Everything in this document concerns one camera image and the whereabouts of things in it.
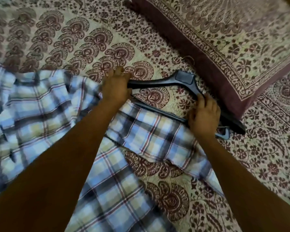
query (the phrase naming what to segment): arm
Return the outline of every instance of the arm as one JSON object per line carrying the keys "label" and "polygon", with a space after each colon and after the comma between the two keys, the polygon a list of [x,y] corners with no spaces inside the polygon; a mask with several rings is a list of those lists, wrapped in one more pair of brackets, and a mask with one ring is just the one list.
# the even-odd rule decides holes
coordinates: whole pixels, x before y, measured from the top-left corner
{"label": "arm", "polygon": [[0,231],[64,231],[112,118],[126,102],[130,74],[110,70],[103,99],[0,194]]}
{"label": "arm", "polygon": [[237,222],[244,232],[290,232],[290,205],[267,189],[215,139],[220,108],[198,96],[190,130],[205,151]]}

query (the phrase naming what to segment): maroon fabric edge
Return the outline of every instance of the maroon fabric edge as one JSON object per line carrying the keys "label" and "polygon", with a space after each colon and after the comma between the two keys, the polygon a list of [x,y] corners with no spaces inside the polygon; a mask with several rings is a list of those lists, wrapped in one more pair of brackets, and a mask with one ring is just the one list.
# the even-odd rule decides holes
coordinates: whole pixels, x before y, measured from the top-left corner
{"label": "maroon fabric edge", "polygon": [[253,101],[269,87],[272,83],[282,78],[290,71],[290,63],[275,73],[270,79],[264,82],[251,96],[245,100],[240,100],[232,85],[227,78],[218,69],[218,67],[198,49],[173,23],[161,13],[152,3],[147,0],[132,0],[129,5],[136,12],[140,12],[149,18],[177,49],[182,56],[191,56],[194,60],[194,67],[199,76],[201,76],[207,85],[214,89],[218,97],[224,102],[225,106],[234,113],[235,117],[240,119],[244,112],[251,106]]}

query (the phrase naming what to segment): plaid shirt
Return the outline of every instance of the plaid shirt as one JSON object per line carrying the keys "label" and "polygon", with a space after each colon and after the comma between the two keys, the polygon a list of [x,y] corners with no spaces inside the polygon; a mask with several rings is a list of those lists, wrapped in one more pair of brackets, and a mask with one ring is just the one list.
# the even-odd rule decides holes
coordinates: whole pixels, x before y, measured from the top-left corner
{"label": "plaid shirt", "polygon": [[[0,65],[0,192],[99,101],[99,85],[63,70],[12,74]],[[66,231],[174,231],[145,194],[118,144],[170,160],[221,188],[200,146],[177,121],[128,101],[114,117]]]}

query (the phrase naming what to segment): pillowcase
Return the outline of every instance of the pillowcase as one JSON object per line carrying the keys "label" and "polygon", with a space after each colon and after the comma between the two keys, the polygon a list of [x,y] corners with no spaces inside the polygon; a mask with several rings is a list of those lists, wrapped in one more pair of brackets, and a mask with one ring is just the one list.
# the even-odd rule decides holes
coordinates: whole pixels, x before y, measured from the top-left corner
{"label": "pillowcase", "polygon": [[283,0],[131,0],[237,118],[290,71],[290,6]]}

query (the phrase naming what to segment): black hanger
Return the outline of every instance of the black hanger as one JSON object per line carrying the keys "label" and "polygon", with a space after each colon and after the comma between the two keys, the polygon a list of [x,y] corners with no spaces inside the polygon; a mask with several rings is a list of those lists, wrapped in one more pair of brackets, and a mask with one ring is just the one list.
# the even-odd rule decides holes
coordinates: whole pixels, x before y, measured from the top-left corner
{"label": "black hanger", "polygon": [[[202,92],[199,90],[199,88],[197,87],[195,83],[195,75],[189,72],[181,71],[181,70],[176,70],[171,76],[167,78],[163,78],[163,79],[148,80],[148,81],[129,80],[128,82],[128,88],[132,88],[132,89],[143,89],[143,88],[162,87],[162,86],[171,86],[171,85],[179,85],[179,86],[185,87],[186,89],[190,91],[194,99],[197,99],[198,93],[202,94]],[[186,119],[178,117],[172,113],[168,113],[158,108],[155,108],[153,106],[147,105],[140,100],[136,101],[135,103],[147,110],[158,112],[166,117],[178,120],[184,123],[185,125],[188,125],[188,122]],[[244,125],[239,120],[237,120],[234,117],[234,115],[225,108],[223,104],[219,104],[219,105],[221,109],[221,115],[220,115],[221,125],[229,127],[235,133],[245,134],[246,131],[245,131]]]}

